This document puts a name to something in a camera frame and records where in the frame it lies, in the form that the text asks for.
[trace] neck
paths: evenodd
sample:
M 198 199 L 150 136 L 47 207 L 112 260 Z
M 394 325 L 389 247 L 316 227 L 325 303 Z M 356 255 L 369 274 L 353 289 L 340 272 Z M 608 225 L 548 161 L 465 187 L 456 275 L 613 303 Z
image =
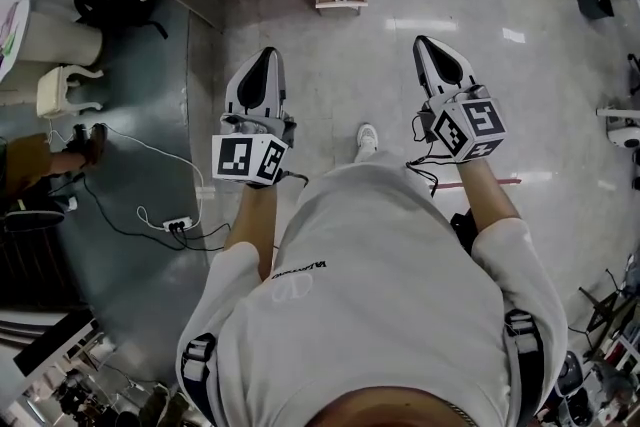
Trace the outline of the neck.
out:
M 343 395 L 307 427 L 466 427 L 444 401 L 411 388 L 365 388 Z

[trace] white cable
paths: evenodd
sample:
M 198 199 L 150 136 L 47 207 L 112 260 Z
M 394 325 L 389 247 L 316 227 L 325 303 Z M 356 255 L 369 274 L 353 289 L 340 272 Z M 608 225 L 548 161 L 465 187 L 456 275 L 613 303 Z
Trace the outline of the white cable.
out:
M 109 125 L 103 123 L 103 125 L 105 127 L 107 127 L 111 132 L 113 132 L 114 134 L 119 135 L 120 137 L 124 137 L 125 139 L 130 139 L 131 141 L 135 141 L 138 144 L 144 146 L 145 148 L 149 149 L 149 150 L 153 150 L 153 151 L 157 151 L 158 153 L 160 153 L 161 155 L 165 155 L 166 157 L 171 157 L 174 158 L 176 160 L 179 160 L 180 162 L 184 162 L 185 164 L 189 164 L 193 169 L 195 169 L 196 173 L 198 173 L 198 177 L 200 178 L 200 187 L 204 187 L 204 178 L 202 176 L 202 173 L 200 172 L 200 169 L 198 169 L 198 166 L 196 166 L 194 163 L 189 162 L 187 159 L 183 159 L 182 157 L 178 157 L 177 155 L 174 155 L 173 153 L 169 153 L 163 150 L 160 150 L 158 148 L 155 148 L 153 146 L 150 146 L 146 143 L 143 143 L 142 141 L 140 141 L 139 139 L 136 139 L 135 137 L 131 137 L 130 135 L 126 135 L 126 134 L 122 134 L 120 132 L 118 132 L 117 130 L 114 130 L 113 128 L 111 128 Z M 149 215 L 147 214 L 147 209 L 144 208 L 144 206 L 142 205 L 138 205 L 138 208 L 136 208 L 136 215 L 138 216 L 138 219 L 140 219 L 143 223 L 145 223 L 149 228 L 152 228 L 154 230 L 160 230 L 160 231 L 164 231 L 164 226 L 156 226 L 154 224 L 151 224 L 151 222 L 149 221 Z M 195 228 L 196 226 L 198 226 L 200 224 L 200 219 L 202 218 L 202 196 L 200 197 L 200 201 L 198 202 L 198 219 L 196 220 L 195 223 L 193 223 L 193 225 L 190 228 L 185 228 L 184 231 L 188 231 L 188 230 L 192 230 L 193 228 Z
M 68 139 L 65 139 L 64 137 L 62 137 L 60 135 L 60 132 L 53 129 L 53 122 L 51 121 L 51 119 L 49 119 L 49 136 L 47 137 L 47 144 L 51 144 L 51 141 L 53 140 L 53 134 L 56 134 L 60 138 L 60 140 L 65 144 L 67 144 L 69 141 L 71 141 L 71 139 L 73 139 L 73 134 L 71 134 Z

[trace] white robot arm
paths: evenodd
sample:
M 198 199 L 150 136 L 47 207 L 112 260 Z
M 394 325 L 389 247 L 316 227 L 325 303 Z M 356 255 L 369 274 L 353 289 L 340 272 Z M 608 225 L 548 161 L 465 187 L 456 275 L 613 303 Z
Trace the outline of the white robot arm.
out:
M 486 157 L 507 131 L 495 100 L 450 46 L 427 36 L 413 44 L 418 80 L 428 100 L 418 112 L 428 142 L 440 140 L 455 162 Z
M 275 48 L 240 67 L 227 84 L 222 135 L 212 137 L 213 178 L 264 186 L 279 179 L 296 126 L 284 112 L 285 98 L 282 56 Z

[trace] white sneaker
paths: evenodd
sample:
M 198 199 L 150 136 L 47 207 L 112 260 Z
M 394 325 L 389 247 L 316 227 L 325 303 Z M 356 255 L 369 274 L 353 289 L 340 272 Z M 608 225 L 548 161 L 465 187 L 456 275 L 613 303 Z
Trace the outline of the white sneaker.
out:
M 373 151 L 378 151 L 378 132 L 369 123 L 360 125 L 358 129 L 358 149 L 362 150 L 366 147 L 373 147 Z
M 378 132 L 373 125 L 364 123 L 358 129 L 358 154 L 354 162 L 363 162 L 378 151 Z

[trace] strap buckle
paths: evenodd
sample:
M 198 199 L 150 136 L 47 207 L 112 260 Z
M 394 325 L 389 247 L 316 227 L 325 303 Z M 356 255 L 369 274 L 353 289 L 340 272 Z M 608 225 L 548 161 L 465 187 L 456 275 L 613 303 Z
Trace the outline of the strap buckle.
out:
M 182 353 L 182 375 L 191 381 L 206 380 L 207 362 L 216 348 L 216 338 L 211 333 L 205 333 L 191 340 Z
M 513 309 L 505 315 L 505 324 L 507 336 L 514 339 L 518 354 L 541 350 L 538 326 L 530 313 Z

